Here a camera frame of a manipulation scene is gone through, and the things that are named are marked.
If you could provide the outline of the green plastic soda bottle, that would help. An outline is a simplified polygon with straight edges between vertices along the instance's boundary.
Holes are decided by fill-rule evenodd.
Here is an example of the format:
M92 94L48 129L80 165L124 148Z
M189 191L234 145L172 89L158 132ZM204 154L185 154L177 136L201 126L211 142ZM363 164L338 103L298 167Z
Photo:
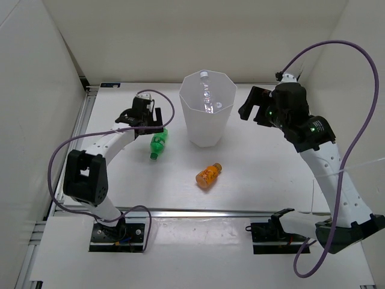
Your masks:
M168 137L168 130L163 129L163 132L159 132L153 135L150 142L150 159L157 160L158 157L163 153L165 144Z

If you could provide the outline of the clear unlabeled plastic bottle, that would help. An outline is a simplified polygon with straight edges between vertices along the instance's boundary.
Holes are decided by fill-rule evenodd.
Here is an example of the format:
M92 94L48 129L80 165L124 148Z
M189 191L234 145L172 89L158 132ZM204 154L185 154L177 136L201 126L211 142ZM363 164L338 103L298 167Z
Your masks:
M208 71L203 70L200 72L200 84L202 87L203 107L206 113L214 113L214 97L211 92L211 80L209 78Z

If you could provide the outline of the orange juice bottle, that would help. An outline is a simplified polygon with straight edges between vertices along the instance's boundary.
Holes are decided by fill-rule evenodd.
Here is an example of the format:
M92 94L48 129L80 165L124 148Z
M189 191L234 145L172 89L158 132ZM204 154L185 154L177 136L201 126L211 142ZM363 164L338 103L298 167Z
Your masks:
M209 189L213 186L218 176L222 171L222 166L219 163L215 163L211 166L207 166L204 170L196 175L196 183L201 189Z

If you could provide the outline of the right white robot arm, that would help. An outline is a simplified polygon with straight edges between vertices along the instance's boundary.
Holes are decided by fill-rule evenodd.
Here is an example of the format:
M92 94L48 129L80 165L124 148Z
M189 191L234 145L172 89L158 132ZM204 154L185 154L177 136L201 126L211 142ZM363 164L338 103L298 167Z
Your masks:
M327 244L332 220L336 221L333 240L328 252L336 254L384 229L384 216L374 214L355 188L349 174L343 173L339 182L342 159L336 136L327 120L313 116L307 103L306 89L297 82L280 83L274 90L252 87L238 113L248 120L257 106L258 125L275 127L312 171L332 214L331 219L281 210L271 216L270 233L279 241L291 234L316 239L322 247Z

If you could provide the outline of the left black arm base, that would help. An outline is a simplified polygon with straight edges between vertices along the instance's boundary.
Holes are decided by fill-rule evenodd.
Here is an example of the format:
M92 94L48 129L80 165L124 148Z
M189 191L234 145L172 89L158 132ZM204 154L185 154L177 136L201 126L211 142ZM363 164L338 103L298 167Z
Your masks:
M119 220L116 227L93 224L89 252L101 253L143 253L145 223L123 222Z

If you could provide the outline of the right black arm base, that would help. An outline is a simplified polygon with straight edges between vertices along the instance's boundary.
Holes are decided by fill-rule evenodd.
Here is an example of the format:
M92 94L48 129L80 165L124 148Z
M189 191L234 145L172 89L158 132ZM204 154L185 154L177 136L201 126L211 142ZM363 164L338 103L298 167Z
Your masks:
M250 221L245 230L251 233L254 255L295 255L298 252L306 238L284 232L279 222L284 214L293 210L287 208L278 211L265 222Z

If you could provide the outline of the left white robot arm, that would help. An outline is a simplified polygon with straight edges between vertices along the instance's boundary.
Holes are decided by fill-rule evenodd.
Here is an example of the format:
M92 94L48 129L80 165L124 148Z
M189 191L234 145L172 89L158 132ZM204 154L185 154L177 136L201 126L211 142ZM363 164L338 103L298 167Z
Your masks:
M86 207L99 225L99 229L113 241L126 235L123 213L111 202L108 193L107 166L117 154L138 136L161 132L161 109L154 107L150 93L136 95L132 107L124 110L115 120L110 134L83 151L72 150L67 156L63 193ZM155 129L143 130L141 127Z

